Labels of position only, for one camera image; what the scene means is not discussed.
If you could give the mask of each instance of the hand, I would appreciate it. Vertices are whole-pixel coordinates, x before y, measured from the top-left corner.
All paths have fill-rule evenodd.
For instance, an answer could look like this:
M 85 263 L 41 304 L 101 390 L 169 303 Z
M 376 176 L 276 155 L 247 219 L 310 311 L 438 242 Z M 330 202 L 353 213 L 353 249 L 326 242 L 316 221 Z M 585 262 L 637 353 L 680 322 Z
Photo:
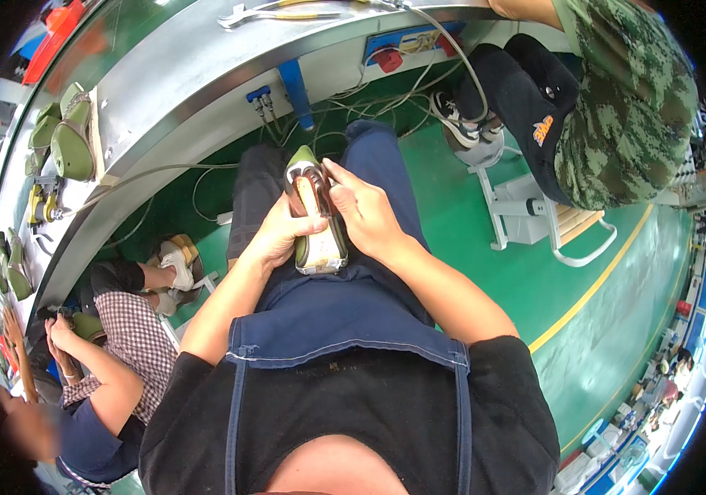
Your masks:
M 64 316 L 59 314 L 58 319 L 45 320 L 45 333 L 47 333 L 48 349 L 53 359 L 61 364 L 62 368 L 65 363 L 71 365 L 69 352 L 65 349 L 68 349 L 71 339 L 79 337 L 69 328 L 69 323 Z
M 386 192 L 328 158 L 323 165 L 338 182 L 331 188 L 331 201 L 345 219 L 350 241 L 378 262 L 398 253 L 410 236 L 400 228 Z
M 15 346 L 22 346 L 22 332 L 20 331 L 20 323 L 11 310 L 4 306 L 1 312 L 3 317 L 3 335 Z
M 328 220 L 324 218 L 293 218 L 287 194 L 281 193 L 240 259 L 245 258 L 272 271 L 292 255 L 296 237 L 322 232 L 327 227 Z

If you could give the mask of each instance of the black sneaker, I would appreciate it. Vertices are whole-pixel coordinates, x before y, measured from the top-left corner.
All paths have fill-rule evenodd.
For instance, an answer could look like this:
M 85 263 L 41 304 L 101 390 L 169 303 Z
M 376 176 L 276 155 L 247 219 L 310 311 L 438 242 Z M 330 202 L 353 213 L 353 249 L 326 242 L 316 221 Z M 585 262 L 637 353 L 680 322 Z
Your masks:
M 430 110 L 438 117 L 442 124 L 452 131 L 455 139 L 467 148 L 473 148 L 479 143 L 479 125 L 469 128 L 460 123 L 460 113 L 452 95 L 443 91 L 436 91 L 430 95 Z
M 504 124 L 502 124 L 498 115 L 493 110 L 487 111 L 485 122 L 486 124 L 479 126 L 479 134 L 482 135 L 482 139 L 488 143 L 492 143 L 497 140 L 498 135 L 504 130 Z

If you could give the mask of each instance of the blue jeans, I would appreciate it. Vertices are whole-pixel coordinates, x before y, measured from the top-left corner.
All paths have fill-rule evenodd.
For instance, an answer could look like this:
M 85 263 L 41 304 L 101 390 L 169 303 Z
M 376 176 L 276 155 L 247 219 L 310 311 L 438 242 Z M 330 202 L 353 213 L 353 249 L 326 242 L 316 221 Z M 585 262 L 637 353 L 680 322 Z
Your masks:
M 377 121 L 356 120 L 347 126 L 345 135 L 349 145 L 340 165 L 363 181 L 381 187 L 388 196 L 399 226 L 429 251 L 394 130 Z M 284 191 L 284 170 L 289 158 L 290 155 L 283 149 L 266 144 L 254 146 L 243 153 L 232 197 L 233 216 L 227 259 L 238 258 L 245 250 Z M 337 275 L 301 275 L 295 269 L 295 258 L 292 257 L 270 276 L 256 310 L 272 309 L 287 292 L 311 280 L 354 281 L 369 278 L 392 292 L 420 322 L 434 325 L 404 282 L 383 264 L 358 251 L 347 235 L 346 241 L 349 248 L 348 266 Z

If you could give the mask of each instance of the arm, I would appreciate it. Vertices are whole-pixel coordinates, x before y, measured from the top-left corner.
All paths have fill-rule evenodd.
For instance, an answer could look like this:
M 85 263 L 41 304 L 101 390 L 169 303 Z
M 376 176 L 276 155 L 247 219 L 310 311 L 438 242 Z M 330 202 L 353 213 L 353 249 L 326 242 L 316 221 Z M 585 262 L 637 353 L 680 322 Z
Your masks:
M 295 238 L 327 227 L 326 219 L 294 219 L 282 194 L 237 263 L 190 320 L 179 351 L 218 364 L 229 346 L 231 321 L 254 312 L 270 274 L 292 255 Z
M 535 21 L 564 31 L 552 0 L 479 0 L 482 7 L 491 8 L 501 17 Z
M 11 344 L 14 345 L 14 352 L 11 352 L 10 356 L 12 359 L 17 356 L 17 369 L 20 371 L 22 390 L 26 392 L 26 401 L 36 404 L 39 402 L 39 394 L 37 394 L 37 388 L 33 384 L 31 363 L 28 361 L 28 353 L 26 352 L 26 345 L 22 340 L 20 325 L 17 322 L 17 318 L 8 307 L 3 308 L 2 317 L 3 332 L 6 333 L 7 342 L 11 342 Z
M 391 255 L 378 259 L 416 294 L 451 338 L 466 345 L 502 335 L 517 337 L 515 324 L 498 304 L 465 275 L 427 252 L 403 233 Z
M 227 351 L 232 319 L 254 312 L 272 272 L 241 256 L 190 320 L 179 351 L 218 364 Z
M 331 188 L 331 199 L 350 241 L 402 279 L 444 332 L 467 345 L 517 337 L 510 318 L 474 282 L 402 232 L 383 189 L 327 158 L 323 164 L 340 184 Z
M 56 364 L 61 368 L 64 379 L 67 380 L 67 385 L 75 385 L 77 382 L 81 381 L 78 369 L 72 363 L 69 354 L 56 347 L 50 336 L 51 328 L 55 322 L 56 320 L 54 318 L 45 320 L 45 338 L 47 339 L 48 350 L 50 351 L 50 355 L 53 356 L 53 359 L 56 360 Z
M 86 365 L 101 382 L 89 397 L 91 407 L 108 431 L 117 436 L 141 399 L 141 378 L 104 349 L 75 335 L 63 316 L 45 329 L 56 347 Z

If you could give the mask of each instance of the apron strap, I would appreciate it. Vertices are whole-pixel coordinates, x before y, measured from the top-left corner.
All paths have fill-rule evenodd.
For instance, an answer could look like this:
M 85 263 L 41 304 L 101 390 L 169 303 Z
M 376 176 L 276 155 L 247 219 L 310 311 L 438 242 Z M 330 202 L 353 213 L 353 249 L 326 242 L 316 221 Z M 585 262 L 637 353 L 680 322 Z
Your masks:
M 239 352 L 243 358 L 248 356 L 251 347 L 241 345 Z M 235 387 L 231 392 L 231 409 L 229 410 L 229 429 L 226 432 L 226 473 L 225 495 L 236 495 L 235 478 L 237 474 L 237 430 L 240 424 L 240 410 L 243 408 L 243 386 L 246 382 L 248 360 L 237 361 L 235 370 Z
M 454 368 L 457 384 L 457 495 L 468 495 L 471 488 L 471 395 L 468 393 L 468 353 L 465 344 L 457 342 L 451 352 L 458 363 Z

